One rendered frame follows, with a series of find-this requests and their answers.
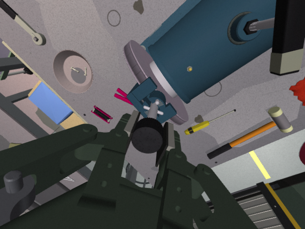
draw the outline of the pink tool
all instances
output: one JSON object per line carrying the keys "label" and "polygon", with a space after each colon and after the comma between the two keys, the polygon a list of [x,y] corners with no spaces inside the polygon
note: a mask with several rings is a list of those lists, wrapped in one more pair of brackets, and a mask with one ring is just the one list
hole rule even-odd
{"label": "pink tool", "polygon": [[121,99],[121,100],[123,100],[124,102],[127,102],[127,103],[133,105],[133,104],[127,99],[127,94],[126,94],[124,91],[122,91],[120,88],[118,88],[116,91],[117,91],[118,93],[122,94],[123,96],[121,96],[121,95],[119,95],[119,94],[114,94],[114,97],[116,97],[117,99]]}
{"label": "pink tool", "polygon": [[101,118],[102,120],[104,120],[106,123],[109,123],[110,120],[112,119],[112,117],[109,114],[105,113],[97,106],[94,106],[94,109],[91,112],[94,113],[99,118]]}

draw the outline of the screwdriver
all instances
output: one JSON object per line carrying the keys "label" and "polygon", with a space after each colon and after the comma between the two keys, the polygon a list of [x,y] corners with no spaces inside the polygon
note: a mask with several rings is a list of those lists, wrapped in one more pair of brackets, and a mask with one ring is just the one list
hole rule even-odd
{"label": "screwdriver", "polygon": [[215,121],[215,120],[217,120],[217,119],[219,119],[219,118],[222,118],[222,117],[224,117],[224,116],[226,116],[226,115],[229,115],[230,113],[233,113],[233,112],[235,112],[235,111],[236,111],[236,110],[234,109],[233,111],[230,111],[229,113],[226,113],[226,114],[224,114],[224,115],[222,115],[222,116],[220,116],[220,117],[218,117],[218,118],[216,118],[216,119],[213,119],[213,120],[211,120],[211,121],[204,121],[204,122],[202,122],[202,123],[200,123],[200,124],[194,125],[193,127],[190,127],[190,128],[188,128],[187,130],[185,130],[185,134],[186,134],[186,135],[190,135],[190,134],[192,134],[192,133],[194,133],[194,132],[196,132],[196,131],[198,131],[198,130],[201,130],[201,129],[207,127],[211,122],[213,122],[213,121]]}

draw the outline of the dark red round object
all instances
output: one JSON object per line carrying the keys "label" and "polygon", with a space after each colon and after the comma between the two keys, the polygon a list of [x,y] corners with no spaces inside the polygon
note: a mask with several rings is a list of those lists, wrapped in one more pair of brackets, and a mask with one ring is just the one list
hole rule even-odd
{"label": "dark red round object", "polygon": [[300,159],[301,159],[301,162],[305,165],[305,142],[303,143],[303,145],[300,149]]}

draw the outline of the orange hammer handle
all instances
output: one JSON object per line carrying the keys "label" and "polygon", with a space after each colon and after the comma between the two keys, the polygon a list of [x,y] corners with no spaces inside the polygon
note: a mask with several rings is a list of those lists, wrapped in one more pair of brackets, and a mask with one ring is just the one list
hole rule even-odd
{"label": "orange hammer handle", "polygon": [[274,126],[276,126],[275,122],[269,122],[266,125],[263,125],[262,127],[260,127],[260,128],[258,128],[256,130],[254,130],[254,131],[252,131],[252,132],[250,132],[250,133],[248,133],[248,134],[246,134],[246,135],[236,139],[235,141],[230,142],[229,145],[231,147],[234,147],[234,146],[236,146],[236,145],[238,145],[238,144],[240,144],[240,143],[242,143],[242,142],[244,142],[244,141],[246,141],[246,140],[248,140],[248,139],[250,139],[250,138],[252,138],[252,137],[254,137],[256,135],[259,135],[260,133],[262,133],[262,132],[264,132],[266,130],[269,130],[270,128],[272,128]]}

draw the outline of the blue cylindrical tank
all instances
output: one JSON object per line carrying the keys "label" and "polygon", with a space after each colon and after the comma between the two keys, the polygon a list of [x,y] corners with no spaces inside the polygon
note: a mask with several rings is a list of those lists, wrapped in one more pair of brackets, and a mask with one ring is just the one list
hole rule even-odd
{"label": "blue cylindrical tank", "polygon": [[[276,0],[202,0],[148,51],[173,90],[189,103],[272,48],[273,28],[249,35],[252,40],[235,43],[229,40],[228,28],[230,25],[232,37],[242,39],[244,34],[238,33],[243,32],[245,21],[274,18],[275,4]],[[237,15],[241,15],[237,22],[243,25],[233,23]]]}

